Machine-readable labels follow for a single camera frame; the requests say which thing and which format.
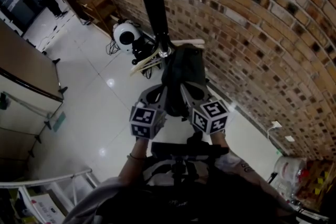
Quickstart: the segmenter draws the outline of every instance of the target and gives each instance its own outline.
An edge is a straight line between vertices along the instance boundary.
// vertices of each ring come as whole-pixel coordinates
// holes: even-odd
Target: brick wall
[[[117,0],[149,26],[142,0]],[[336,0],[165,0],[175,39],[206,40],[212,81],[291,155],[336,157]],[[288,142],[291,135],[295,142]]]

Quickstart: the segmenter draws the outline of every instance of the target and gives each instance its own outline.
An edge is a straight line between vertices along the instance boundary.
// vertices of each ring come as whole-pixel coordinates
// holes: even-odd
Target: bracelet
[[[134,157],[132,156],[132,154],[130,153],[130,155],[128,155],[127,157],[131,157],[132,159],[135,159],[137,161],[144,161],[146,158],[137,158],[137,157]]]

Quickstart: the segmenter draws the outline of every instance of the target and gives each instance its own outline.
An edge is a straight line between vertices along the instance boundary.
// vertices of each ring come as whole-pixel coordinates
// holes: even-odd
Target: wooden stick
[[[205,41],[203,39],[172,40],[172,44],[177,46],[185,43],[191,43],[193,45],[204,45]]]
[[[151,65],[149,65],[149,66],[145,66],[144,68],[140,69],[139,71],[143,71],[143,70],[146,70],[146,69],[148,69],[148,68],[150,68],[150,67],[157,66],[157,65],[159,65],[159,64],[161,64],[161,63],[162,63],[161,61],[155,62],[155,63],[153,63],[153,64],[151,64]]]
[[[140,62],[138,62],[137,64],[136,64],[136,66],[134,66],[134,67],[132,67],[132,69],[131,69],[131,76],[133,75],[133,74],[135,74],[136,72],[138,72],[140,69],[142,69],[143,68],[143,66],[146,64],[146,63],[148,63],[154,56],[156,56],[158,53],[159,53],[159,51],[160,51],[160,47],[158,47],[157,49],[156,49],[156,51],[152,54],[152,55],[150,55],[150,56],[148,56],[146,59],[143,59],[143,60],[141,60]]]
[[[145,65],[143,65],[143,68],[146,68],[147,66],[152,65],[156,62],[161,62],[161,58],[156,58],[156,60],[153,60],[153,61],[150,61],[150,62],[146,63]]]

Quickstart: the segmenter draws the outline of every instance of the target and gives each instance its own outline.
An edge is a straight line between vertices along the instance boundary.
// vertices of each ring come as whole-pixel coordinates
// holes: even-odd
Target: white railing
[[[78,203],[78,197],[76,193],[76,182],[75,178],[79,176],[86,176],[87,183],[90,185],[92,189],[96,188],[98,185],[98,182],[93,178],[92,176],[92,169],[87,169],[78,173],[69,174],[65,176],[58,176],[48,179],[41,179],[41,180],[31,180],[31,181],[22,181],[22,182],[0,182],[0,188],[17,188],[24,200],[24,203],[26,207],[30,210],[30,212],[37,218],[38,221],[41,223],[47,223],[48,221],[44,219],[42,214],[33,206],[32,203],[32,197],[30,196],[28,192],[28,187],[34,187],[34,186],[43,186],[43,185],[51,185],[53,190],[57,192],[58,198],[64,205],[64,207],[70,211],[75,205]],[[70,200],[70,198],[67,197],[67,195],[64,193],[62,188],[57,184],[61,181],[71,180],[72,185],[72,199],[73,202]]]

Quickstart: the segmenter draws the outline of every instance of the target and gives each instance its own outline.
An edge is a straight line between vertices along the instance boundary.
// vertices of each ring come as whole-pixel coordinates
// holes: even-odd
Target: wooden cabinet
[[[0,174],[15,179],[44,128],[63,103],[56,66],[0,20]]]
[[[102,31],[113,36],[113,25],[116,23],[113,17],[121,18],[117,6],[113,0],[77,0],[93,24]]]

